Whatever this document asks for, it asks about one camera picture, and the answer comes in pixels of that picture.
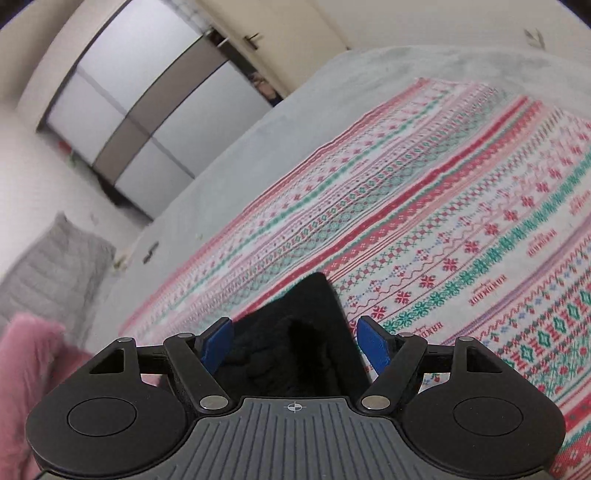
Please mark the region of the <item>black pants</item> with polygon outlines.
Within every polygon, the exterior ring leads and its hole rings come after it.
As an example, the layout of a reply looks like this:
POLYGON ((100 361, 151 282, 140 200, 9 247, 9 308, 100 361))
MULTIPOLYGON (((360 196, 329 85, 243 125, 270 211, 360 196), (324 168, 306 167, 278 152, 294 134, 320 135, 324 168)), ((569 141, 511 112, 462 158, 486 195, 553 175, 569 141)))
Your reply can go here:
POLYGON ((356 402, 370 387, 341 304, 322 273, 305 277, 235 322, 235 339, 214 378, 235 401, 344 397, 356 402))

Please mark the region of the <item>small dark object on bed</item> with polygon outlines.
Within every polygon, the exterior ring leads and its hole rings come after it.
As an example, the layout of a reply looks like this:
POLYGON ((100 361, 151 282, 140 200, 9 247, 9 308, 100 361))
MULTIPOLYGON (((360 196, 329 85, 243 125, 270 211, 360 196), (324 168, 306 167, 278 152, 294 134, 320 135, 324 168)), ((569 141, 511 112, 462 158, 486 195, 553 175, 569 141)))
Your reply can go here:
POLYGON ((155 243, 153 243, 149 247, 147 253, 142 258, 142 263, 143 264, 147 264, 151 260, 151 258, 153 257, 154 253, 156 252, 158 246, 159 246, 159 243, 158 242, 155 242, 155 243))

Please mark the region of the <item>beige cloth on bed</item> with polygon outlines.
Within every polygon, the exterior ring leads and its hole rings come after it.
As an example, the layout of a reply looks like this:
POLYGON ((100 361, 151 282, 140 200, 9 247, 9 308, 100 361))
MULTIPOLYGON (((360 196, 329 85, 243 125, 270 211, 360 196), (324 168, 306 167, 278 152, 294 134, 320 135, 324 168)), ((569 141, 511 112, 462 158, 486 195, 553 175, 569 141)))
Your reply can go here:
POLYGON ((112 264, 113 270, 118 271, 118 272, 125 271, 131 263, 132 256, 133 256, 133 249, 132 248, 126 249, 124 252, 122 252, 120 255, 118 255, 114 259, 113 264, 112 264))

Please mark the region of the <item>red green patterned blanket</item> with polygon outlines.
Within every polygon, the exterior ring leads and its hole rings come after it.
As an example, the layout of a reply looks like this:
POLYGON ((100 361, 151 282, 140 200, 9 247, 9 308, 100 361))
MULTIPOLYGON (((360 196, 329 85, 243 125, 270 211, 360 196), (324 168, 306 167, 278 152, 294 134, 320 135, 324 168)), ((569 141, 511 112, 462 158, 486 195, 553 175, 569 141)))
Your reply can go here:
POLYGON ((561 409, 553 474, 589 477, 588 115, 421 79, 264 191, 123 332, 241 318, 314 272, 350 324, 481 341, 561 409))

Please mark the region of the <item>grey quilted headboard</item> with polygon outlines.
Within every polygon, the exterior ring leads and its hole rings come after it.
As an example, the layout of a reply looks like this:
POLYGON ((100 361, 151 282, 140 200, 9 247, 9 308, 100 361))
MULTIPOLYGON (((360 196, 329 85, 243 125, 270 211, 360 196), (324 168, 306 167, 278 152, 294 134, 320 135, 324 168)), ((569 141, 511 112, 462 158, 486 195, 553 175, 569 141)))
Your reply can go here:
POLYGON ((68 342, 83 346, 115 253, 110 242, 58 213, 1 279, 1 326, 17 313, 30 313, 62 324, 68 342))

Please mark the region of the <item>upper pink pillow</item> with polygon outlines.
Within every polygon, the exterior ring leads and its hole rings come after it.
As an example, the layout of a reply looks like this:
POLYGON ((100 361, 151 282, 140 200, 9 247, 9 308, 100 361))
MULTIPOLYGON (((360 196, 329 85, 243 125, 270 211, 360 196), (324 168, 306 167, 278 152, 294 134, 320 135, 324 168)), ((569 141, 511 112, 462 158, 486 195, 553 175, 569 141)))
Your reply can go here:
POLYGON ((65 327, 15 314, 1 335, 1 477, 33 479, 39 468, 26 440, 33 407, 93 355, 67 343, 65 327))

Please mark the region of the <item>white grey wardrobe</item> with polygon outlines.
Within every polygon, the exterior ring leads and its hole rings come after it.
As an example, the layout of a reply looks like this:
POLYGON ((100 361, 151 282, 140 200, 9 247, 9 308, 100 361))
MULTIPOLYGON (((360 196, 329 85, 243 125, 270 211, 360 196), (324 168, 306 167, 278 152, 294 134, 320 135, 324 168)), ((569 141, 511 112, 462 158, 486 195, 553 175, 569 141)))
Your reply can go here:
POLYGON ((151 218, 270 111, 187 1, 128 1, 77 61, 45 119, 151 218))

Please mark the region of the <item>grey bed sheet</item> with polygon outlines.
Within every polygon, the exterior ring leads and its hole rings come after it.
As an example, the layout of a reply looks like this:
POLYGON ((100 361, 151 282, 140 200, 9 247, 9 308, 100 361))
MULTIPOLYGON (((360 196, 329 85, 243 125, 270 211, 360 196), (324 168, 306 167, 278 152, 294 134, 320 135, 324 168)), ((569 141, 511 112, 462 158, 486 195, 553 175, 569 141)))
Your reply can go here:
POLYGON ((420 77, 482 81, 590 113, 590 63, 541 50, 406 46, 336 56, 201 173, 139 236, 129 267, 96 303, 85 347, 96 353, 199 247, 252 200, 420 77), (147 264, 149 247, 159 246, 147 264))

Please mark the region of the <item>cream door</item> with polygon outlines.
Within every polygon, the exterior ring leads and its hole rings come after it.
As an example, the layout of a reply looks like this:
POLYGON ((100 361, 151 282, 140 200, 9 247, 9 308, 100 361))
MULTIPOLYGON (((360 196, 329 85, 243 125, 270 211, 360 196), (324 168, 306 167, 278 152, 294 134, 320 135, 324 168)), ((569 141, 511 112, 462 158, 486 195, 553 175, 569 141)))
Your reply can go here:
POLYGON ((214 24, 290 94, 346 51, 313 1, 202 1, 214 24))

